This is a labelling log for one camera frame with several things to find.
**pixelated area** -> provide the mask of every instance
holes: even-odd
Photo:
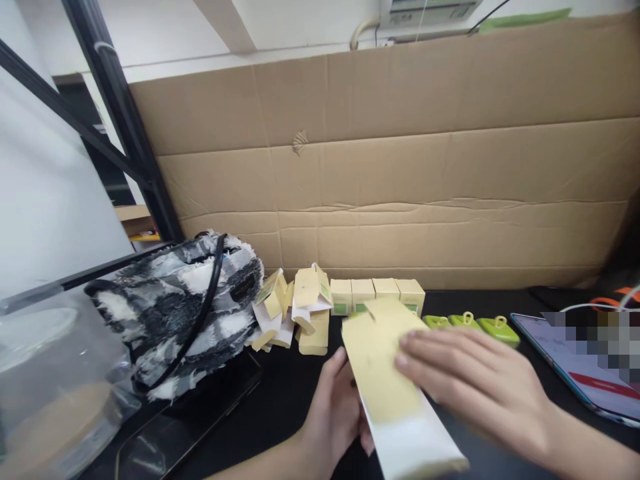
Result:
[[[596,312],[580,309],[545,313],[556,341],[576,355],[597,356],[608,370],[640,392],[640,312]]]

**furry handbag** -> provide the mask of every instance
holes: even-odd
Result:
[[[236,237],[221,240],[215,296],[201,312],[213,283],[218,237],[209,231],[122,269],[113,281],[94,280],[85,288],[105,324],[129,348],[133,378],[151,400],[175,399],[194,388],[240,353],[255,329],[251,302],[262,288],[264,266]],[[183,346],[188,349],[179,359]]]

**black bag strap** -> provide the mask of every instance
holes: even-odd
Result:
[[[207,293],[205,295],[204,302],[202,302],[202,306],[200,307],[200,312],[196,316],[191,331],[189,332],[189,336],[187,340],[184,342],[178,354],[175,356],[171,364],[167,367],[167,369],[163,372],[162,375],[153,382],[152,386],[148,386],[140,381],[135,381],[134,385],[136,385],[137,389],[142,393],[148,393],[151,390],[158,388],[162,383],[169,378],[169,376],[178,368],[180,362],[187,354],[189,348],[197,338],[200,330],[202,330],[202,325],[205,322],[205,318],[209,314],[209,309],[211,308],[211,304],[213,303],[213,298],[215,297],[215,292],[218,288],[218,280],[220,280],[220,272],[222,271],[222,256],[225,249],[225,238],[227,238],[226,233],[220,234],[218,237],[218,243],[215,246],[215,258],[213,259],[213,268],[211,269],[211,278],[209,280],[209,286],[207,287]]]

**white cable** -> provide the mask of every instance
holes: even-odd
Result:
[[[97,41],[93,44],[93,49],[98,52],[98,54],[100,54],[100,48],[106,48],[107,50],[111,50],[112,52],[114,52],[116,55],[118,54],[115,48],[113,48],[113,45],[110,45],[107,42]]]
[[[566,311],[569,311],[569,310],[573,310],[573,309],[576,309],[576,308],[582,308],[582,307],[608,308],[608,309],[611,309],[612,311],[615,308],[615,306],[613,306],[613,305],[605,305],[604,303],[578,303],[577,305],[572,305],[570,307],[563,308],[562,310],[560,310],[560,313],[566,312]],[[628,312],[628,311],[640,311],[640,309],[624,309],[624,311],[625,312]]]
[[[428,1],[429,0],[425,0],[425,6],[422,7],[422,15],[420,15],[420,23],[418,24],[418,30],[415,32],[415,40],[413,41],[414,43],[418,41],[418,35],[420,35],[420,27],[422,27],[422,20],[425,18],[425,10],[427,9]]]
[[[640,285],[636,285],[633,290],[631,290],[628,294],[622,297],[622,300],[620,300],[620,305],[618,305],[618,308],[616,309],[616,311],[628,310],[627,304],[629,303],[629,300],[631,300],[633,296],[639,291],[640,291]]]

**clear plastic bag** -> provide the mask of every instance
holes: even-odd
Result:
[[[86,468],[141,406],[130,378],[126,348],[81,288],[0,316],[0,478]]]

